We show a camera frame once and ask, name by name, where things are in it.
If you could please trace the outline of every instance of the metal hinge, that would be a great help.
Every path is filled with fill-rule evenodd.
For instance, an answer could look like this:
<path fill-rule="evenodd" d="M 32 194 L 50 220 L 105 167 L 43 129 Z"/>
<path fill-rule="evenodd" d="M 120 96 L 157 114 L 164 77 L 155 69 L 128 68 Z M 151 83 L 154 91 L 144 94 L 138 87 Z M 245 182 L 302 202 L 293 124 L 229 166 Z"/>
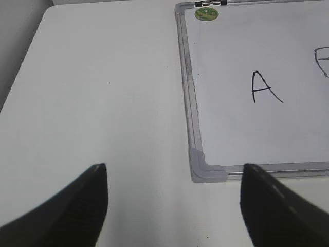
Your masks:
<path fill-rule="evenodd" d="M 213 0 L 213 1 L 200 1 L 195 2 L 196 7 L 218 6 L 227 5 L 227 0 Z"/>

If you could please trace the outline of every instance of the green sticker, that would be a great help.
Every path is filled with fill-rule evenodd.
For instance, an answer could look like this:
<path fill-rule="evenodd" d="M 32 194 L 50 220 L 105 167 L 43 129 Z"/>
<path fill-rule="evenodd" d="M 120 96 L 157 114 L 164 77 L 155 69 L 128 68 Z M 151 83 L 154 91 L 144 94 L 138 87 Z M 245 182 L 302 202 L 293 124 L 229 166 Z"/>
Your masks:
<path fill-rule="evenodd" d="M 213 21 L 218 17 L 218 11 L 209 7 L 197 9 L 195 17 L 201 21 Z"/>

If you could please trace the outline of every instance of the table surface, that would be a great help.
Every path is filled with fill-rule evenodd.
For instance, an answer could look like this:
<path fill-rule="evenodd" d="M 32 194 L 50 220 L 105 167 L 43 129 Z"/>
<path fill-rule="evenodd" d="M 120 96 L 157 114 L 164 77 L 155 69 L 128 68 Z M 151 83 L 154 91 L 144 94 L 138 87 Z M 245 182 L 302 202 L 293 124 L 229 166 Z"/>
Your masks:
<path fill-rule="evenodd" d="M 0 225 L 104 162 L 97 246 L 252 246 L 240 182 L 190 178 L 176 3 L 46 11 L 0 113 Z M 329 178 L 282 181 L 329 211 Z"/>

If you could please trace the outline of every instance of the whiteboard frame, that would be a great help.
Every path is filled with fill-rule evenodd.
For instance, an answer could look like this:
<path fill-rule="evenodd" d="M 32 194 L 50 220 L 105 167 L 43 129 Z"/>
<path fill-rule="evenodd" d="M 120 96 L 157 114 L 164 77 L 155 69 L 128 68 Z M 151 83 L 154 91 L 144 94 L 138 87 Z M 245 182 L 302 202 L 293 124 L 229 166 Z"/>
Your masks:
<path fill-rule="evenodd" d="M 225 182 L 240 179 L 243 165 L 208 165 L 202 149 L 201 133 L 194 90 L 192 65 L 185 22 L 185 10 L 204 6 L 246 5 L 264 3 L 302 2 L 309 0 L 228 0 L 186 2 L 176 5 L 175 14 L 181 62 L 181 73 L 185 99 L 185 113 L 189 141 L 190 169 L 192 180 L 196 183 Z M 323 177 L 329 176 L 329 162 L 259 164 L 263 169 L 278 178 Z"/>

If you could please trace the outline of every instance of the gray plastic corner piece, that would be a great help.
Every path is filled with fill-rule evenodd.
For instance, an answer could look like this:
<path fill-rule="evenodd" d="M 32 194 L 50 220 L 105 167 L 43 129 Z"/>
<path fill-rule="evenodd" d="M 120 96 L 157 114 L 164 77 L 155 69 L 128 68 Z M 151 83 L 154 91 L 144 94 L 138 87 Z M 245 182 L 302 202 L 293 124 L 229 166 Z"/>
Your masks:
<path fill-rule="evenodd" d="M 191 9 L 194 6 L 195 6 L 195 2 L 186 2 L 186 3 L 176 4 L 175 13 L 176 13 L 176 15 L 178 15 L 178 14 L 184 14 L 184 11 L 186 9 Z"/>
<path fill-rule="evenodd" d="M 222 166 L 208 165 L 205 155 L 195 148 L 190 148 L 190 164 L 191 177 L 195 183 L 225 182 L 228 178 Z"/>

